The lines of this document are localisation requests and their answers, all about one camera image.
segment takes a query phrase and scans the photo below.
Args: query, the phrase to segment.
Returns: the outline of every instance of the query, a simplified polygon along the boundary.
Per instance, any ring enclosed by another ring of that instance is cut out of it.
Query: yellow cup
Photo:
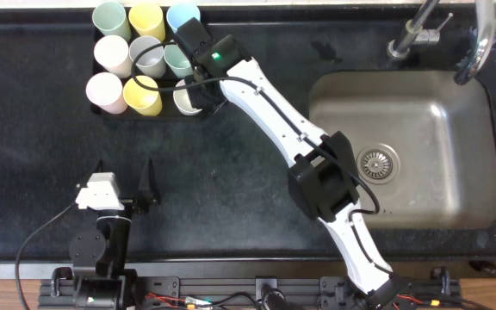
[[[165,22],[162,8],[155,3],[139,3],[129,10],[129,22],[140,35],[150,35],[164,42]]]
[[[156,82],[148,76],[137,76],[137,79],[146,86],[158,87]],[[138,86],[132,78],[124,86],[124,99],[128,106],[142,115],[156,116],[162,111],[160,93]]]

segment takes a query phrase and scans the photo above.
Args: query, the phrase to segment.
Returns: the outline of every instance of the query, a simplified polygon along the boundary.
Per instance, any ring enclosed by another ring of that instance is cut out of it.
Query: chrome faucet
[[[426,34],[427,44],[436,44],[439,41],[439,30],[452,17],[449,17],[436,30],[423,30],[422,25],[430,13],[436,8],[439,0],[426,0],[413,19],[409,20],[398,40],[392,40],[387,45],[387,54],[393,59],[405,59],[413,44],[420,43],[420,37]],[[476,30],[476,42],[474,50],[462,60],[459,71],[455,74],[455,82],[459,85],[466,84],[475,77],[483,64],[486,62],[495,35],[495,9],[493,0],[475,0],[475,12],[478,28]]]

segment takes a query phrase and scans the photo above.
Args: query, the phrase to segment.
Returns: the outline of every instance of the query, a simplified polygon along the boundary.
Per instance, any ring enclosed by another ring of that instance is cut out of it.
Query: cup
[[[118,35],[102,37],[93,50],[96,62],[118,78],[127,78],[131,75],[132,61],[128,54],[127,42]]]
[[[85,86],[87,98],[110,114],[120,114],[127,109],[121,91],[120,79],[108,72],[94,75]]]
[[[148,47],[152,47],[160,43],[160,40],[151,36],[141,36],[129,46],[129,59],[130,64],[139,56],[141,52],[146,50]],[[164,60],[164,48],[157,47],[141,56],[137,62],[137,67],[146,76],[152,78],[161,78],[165,73],[165,60]]]
[[[126,41],[131,40],[131,29],[127,22],[126,9],[117,2],[101,3],[93,10],[93,24],[104,35],[118,35]]]
[[[140,35],[149,35],[164,41],[164,13],[156,3],[135,4],[129,10],[129,21]]]
[[[148,76],[137,76],[137,79],[144,85],[158,87],[156,82]],[[160,93],[138,86],[132,78],[124,86],[124,99],[127,105],[134,108],[141,115],[156,116],[162,111]]]
[[[185,80],[179,81],[176,87],[183,85],[185,85]],[[184,115],[192,116],[202,112],[201,109],[192,107],[187,90],[175,90],[173,92],[173,101],[176,103],[179,112],[183,113]]]
[[[164,49],[165,63],[171,68],[178,78],[185,78],[193,74],[190,62],[181,49],[176,45],[168,45]]]
[[[179,27],[193,17],[200,21],[200,10],[198,7],[192,3],[181,3],[168,9],[166,20],[171,30],[175,33]]]

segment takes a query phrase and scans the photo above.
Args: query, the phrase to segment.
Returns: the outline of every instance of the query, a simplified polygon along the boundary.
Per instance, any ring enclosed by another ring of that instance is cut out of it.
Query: black counter surface
[[[387,43],[415,7],[207,8],[216,37],[234,34],[267,78],[307,115],[313,83],[332,71],[455,70],[468,50],[474,8],[437,9],[426,26],[455,17],[437,46],[393,63]],[[162,205],[133,218],[129,260],[339,259],[324,227],[288,195],[287,165],[272,142],[228,104],[199,122],[105,120],[90,112],[95,29],[90,10],[0,11],[0,262],[69,205],[101,159],[122,193],[151,158]],[[496,130],[496,51],[479,75]],[[95,226],[73,210],[33,239],[26,261],[63,262],[70,239]],[[373,230],[386,259],[496,258],[496,223],[480,230]]]

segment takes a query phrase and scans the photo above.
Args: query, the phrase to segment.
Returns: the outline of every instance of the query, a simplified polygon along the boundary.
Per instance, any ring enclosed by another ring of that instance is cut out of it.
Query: wooden table
[[[462,279],[462,296],[496,309],[496,279]],[[37,307],[40,281],[24,280],[22,289],[32,309]],[[0,280],[0,309],[22,310],[14,280]]]

